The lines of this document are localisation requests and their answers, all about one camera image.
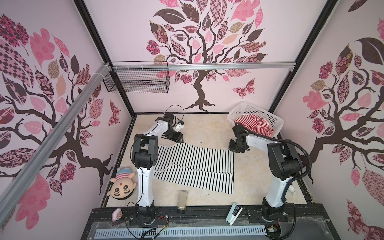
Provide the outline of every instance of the pink wall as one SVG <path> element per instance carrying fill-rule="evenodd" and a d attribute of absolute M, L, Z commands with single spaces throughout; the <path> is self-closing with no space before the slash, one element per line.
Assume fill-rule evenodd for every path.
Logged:
<path fill-rule="evenodd" d="M 354 2 L 340 2 L 275 114 L 310 152 L 305 181 L 340 238 L 383 239 L 384 2 Z"/>
<path fill-rule="evenodd" d="M 226 58 L 228 60 L 231 58 L 230 62 L 236 62 L 238 58 L 254 54 L 258 54 L 255 58 L 263 62 L 294 61 L 325 2 L 325 0 L 279 1 L 278 3 L 266 0 L 86 1 L 113 61 L 156 58 L 157 60 L 167 59 L 168 62 L 175 59 L 173 62 L 175 64 L 209 63 L 208 56 L 211 53 L 213 63 L 219 63 Z M 179 14 L 180 17 L 167 18 L 169 15 L 166 12 Z M 193 31 L 194 27 L 198 28 L 199 22 L 207 23 L 204 21 L 207 16 L 213 23 L 212 31 L 209 29 Z M 215 40 L 217 33 L 225 29 L 223 22 L 227 23 L 226 33 L 221 39 Z M 169 46 L 154 37 L 152 31 L 157 34 L 157 28 L 159 28 L 156 24 L 159 24 L 162 29 L 159 30 L 160 36 L 167 35 L 163 40 L 167 40 Z M 243 29 L 248 24 L 251 28 L 245 37 L 241 38 Z M 261 32 L 257 39 L 249 37 L 254 31 Z M 190 39 L 183 40 L 180 37 L 177 39 L 174 36 L 176 34 L 184 36 L 188 34 Z M 151 46 L 149 41 L 158 47 Z M 214 42 L 215 48 L 207 50 Z M 241 47 L 247 43 L 252 43 L 253 48 Z M 179 48 L 177 45 L 185 49 L 186 53 L 184 54 L 183 50 L 178 52 L 175 49 Z M 237 51 L 240 54 L 238 58 L 235 57 Z M 202 58 L 197 61 L 196 56 L 199 54 L 202 54 Z M 193 79 L 194 71 L 180 73 L 180 76 L 189 75 L 191 81 L 187 80 L 188 78 L 186 81 L 177 81 L 175 76 L 178 73 L 172 72 L 168 94 L 128 93 L 128 97 L 136 112 L 161 112 L 171 104 L 180 104 L 184 108 L 192 106 L 186 109 L 186 112 L 230 111 L 240 101 L 249 101 L 268 109 L 276 90 L 286 76 L 287 69 L 248 69 L 248 71 L 235 76 L 225 70 L 218 70 L 217 73 L 213 73 L 216 80 L 209 79 L 209 81 L 206 78 L 208 71 L 200 71 L 200 78 L 196 79 Z M 254 79 L 252 82 L 254 90 L 248 91 L 246 86 L 252 79 Z M 143 99 L 151 104 L 144 104 Z"/>
<path fill-rule="evenodd" d="M 102 60 L 71 0 L 12 1 L 1 10 L 2 193 Z M 19 69 L 12 72 L 11 65 Z M 100 205 L 129 121 L 119 94 L 108 93 L 102 83 L 2 226 L 0 238 L 79 239 L 91 209 Z"/>

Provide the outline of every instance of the wire mesh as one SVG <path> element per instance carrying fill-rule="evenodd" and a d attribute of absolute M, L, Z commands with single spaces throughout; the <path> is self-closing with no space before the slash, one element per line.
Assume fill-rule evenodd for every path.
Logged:
<path fill-rule="evenodd" d="M 168 93 L 170 77 L 166 61 L 147 61 L 159 65 L 145 68 L 135 65 L 130 68 L 113 69 L 104 78 L 108 92 Z"/>

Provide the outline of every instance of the black wire basket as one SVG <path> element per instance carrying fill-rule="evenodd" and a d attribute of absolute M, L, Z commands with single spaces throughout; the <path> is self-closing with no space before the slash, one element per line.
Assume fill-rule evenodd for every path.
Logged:
<path fill-rule="evenodd" d="M 168 93 L 170 78 L 166 61 L 126 62 L 136 65 L 117 65 L 105 76 L 104 84 L 108 92 Z"/>

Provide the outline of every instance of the laundry basket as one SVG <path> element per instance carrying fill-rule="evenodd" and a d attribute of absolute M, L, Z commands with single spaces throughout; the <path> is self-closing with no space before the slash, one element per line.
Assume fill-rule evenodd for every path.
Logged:
<path fill-rule="evenodd" d="M 231 127 L 235 126 L 235 119 L 246 114 L 254 114 L 264 119 L 267 119 L 269 121 L 270 128 L 273 129 L 271 137 L 276 137 L 284 125 L 284 120 L 279 118 L 278 116 L 273 115 L 272 113 L 261 109 L 252 103 L 242 101 L 237 104 L 236 107 L 233 108 L 227 115 L 227 119 L 229 120 Z"/>

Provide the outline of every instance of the red and white striped cloth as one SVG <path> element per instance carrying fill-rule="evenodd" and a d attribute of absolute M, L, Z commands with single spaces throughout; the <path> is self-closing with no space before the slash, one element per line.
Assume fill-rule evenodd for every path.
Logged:
<path fill-rule="evenodd" d="M 270 137 L 273 133 L 273 129 L 269 127 L 268 120 L 253 114 L 241 116 L 235 119 L 235 122 L 240 123 L 253 132 L 267 137 Z"/>

